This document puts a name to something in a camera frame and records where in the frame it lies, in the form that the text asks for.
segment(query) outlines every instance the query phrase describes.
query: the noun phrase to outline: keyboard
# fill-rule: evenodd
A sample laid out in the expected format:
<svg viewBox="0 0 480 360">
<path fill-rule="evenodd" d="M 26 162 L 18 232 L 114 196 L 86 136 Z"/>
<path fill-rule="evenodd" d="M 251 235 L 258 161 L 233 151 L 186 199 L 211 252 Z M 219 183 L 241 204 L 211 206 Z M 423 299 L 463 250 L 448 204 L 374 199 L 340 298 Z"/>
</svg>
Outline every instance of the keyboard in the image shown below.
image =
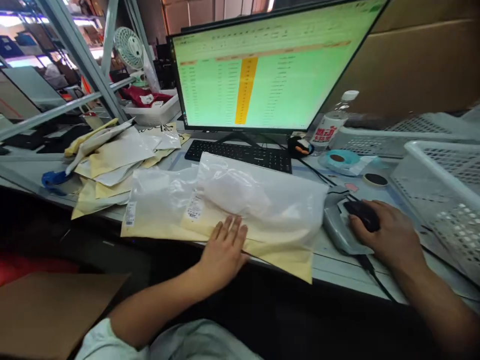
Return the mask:
<svg viewBox="0 0 480 360">
<path fill-rule="evenodd" d="M 193 140 L 185 154 L 185 159 L 200 161 L 204 151 L 264 168 L 292 173 L 292 160 L 289 154 L 282 149 Z"/>
</svg>

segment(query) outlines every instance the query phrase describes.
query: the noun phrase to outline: bottle cap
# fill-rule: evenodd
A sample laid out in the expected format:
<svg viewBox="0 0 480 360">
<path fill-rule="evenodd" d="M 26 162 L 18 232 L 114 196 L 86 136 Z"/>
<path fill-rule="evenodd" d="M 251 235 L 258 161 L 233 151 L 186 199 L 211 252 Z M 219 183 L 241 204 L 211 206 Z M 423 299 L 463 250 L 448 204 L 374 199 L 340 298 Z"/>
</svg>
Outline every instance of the bottle cap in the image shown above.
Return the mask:
<svg viewBox="0 0 480 360">
<path fill-rule="evenodd" d="M 343 93 L 343 95 L 341 96 L 341 99 L 343 101 L 352 101 L 352 100 L 355 100 L 358 94 L 359 94 L 359 91 L 357 90 L 348 90 Z"/>
</svg>

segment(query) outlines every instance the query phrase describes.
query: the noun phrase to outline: white plastic basket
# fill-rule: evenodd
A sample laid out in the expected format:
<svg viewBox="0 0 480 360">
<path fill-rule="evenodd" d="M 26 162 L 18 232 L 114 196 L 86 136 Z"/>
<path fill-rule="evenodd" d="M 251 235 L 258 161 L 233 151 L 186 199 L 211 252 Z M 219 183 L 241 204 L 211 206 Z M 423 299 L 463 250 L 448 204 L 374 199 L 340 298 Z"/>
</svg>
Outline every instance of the white plastic basket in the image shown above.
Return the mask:
<svg viewBox="0 0 480 360">
<path fill-rule="evenodd" d="M 391 180 L 480 284 L 480 145 L 413 141 Z"/>
<path fill-rule="evenodd" d="M 151 127 L 164 125 L 180 112 L 180 101 L 176 89 L 162 90 L 161 93 L 173 96 L 161 107 L 135 107 L 129 104 L 123 110 L 135 117 L 135 122 L 139 125 Z"/>
<path fill-rule="evenodd" d="M 449 114 L 425 113 L 384 130 L 341 127 L 329 144 L 331 149 L 350 150 L 359 155 L 378 155 L 402 159 L 404 145 L 425 140 L 449 143 L 474 143 L 480 140 L 480 121 L 467 122 Z"/>
</svg>

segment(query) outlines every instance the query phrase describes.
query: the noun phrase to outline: computer mouse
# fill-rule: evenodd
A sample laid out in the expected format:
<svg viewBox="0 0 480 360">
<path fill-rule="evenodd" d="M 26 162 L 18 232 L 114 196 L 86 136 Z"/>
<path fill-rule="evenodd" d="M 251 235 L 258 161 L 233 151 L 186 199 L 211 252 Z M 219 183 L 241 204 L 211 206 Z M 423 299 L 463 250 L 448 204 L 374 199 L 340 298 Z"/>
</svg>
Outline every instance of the computer mouse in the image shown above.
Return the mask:
<svg viewBox="0 0 480 360">
<path fill-rule="evenodd" d="M 380 230 L 377 213 L 363 201 L 347 201 L 343 203 L 343 206 L 349 214 L 358 217 L 369 232 L 374 233 Z"/>
</svg>

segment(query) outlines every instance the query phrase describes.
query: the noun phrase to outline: monitor screen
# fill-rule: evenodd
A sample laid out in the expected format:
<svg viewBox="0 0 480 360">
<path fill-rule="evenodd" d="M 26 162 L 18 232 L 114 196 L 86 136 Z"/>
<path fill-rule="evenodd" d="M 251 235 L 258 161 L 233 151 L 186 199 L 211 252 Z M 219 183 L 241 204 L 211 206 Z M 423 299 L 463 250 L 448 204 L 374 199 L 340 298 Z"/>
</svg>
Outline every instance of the monitor screen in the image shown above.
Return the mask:
<svg viewBox="0 0 480 360">
<path fill-rule="evenodd" d="M 306 131 L 386 2 L 317 4 L 170 37 L 185 128 Z"/>
</svg>

